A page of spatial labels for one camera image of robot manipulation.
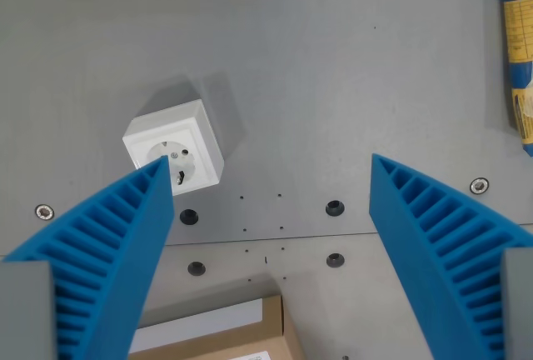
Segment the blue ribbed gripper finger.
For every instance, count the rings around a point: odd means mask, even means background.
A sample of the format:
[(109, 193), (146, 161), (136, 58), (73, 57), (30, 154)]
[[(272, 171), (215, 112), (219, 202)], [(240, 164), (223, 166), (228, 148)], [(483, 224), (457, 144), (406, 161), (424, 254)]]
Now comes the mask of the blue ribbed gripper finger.
[(369, 213), (433, 358), (505, 358), (501, 259), (531, 233), (379, 154)]
[(162, 156), (4, 258), (50, 266), (58, 358), (127, 358), (173, 219), (170, 164)]

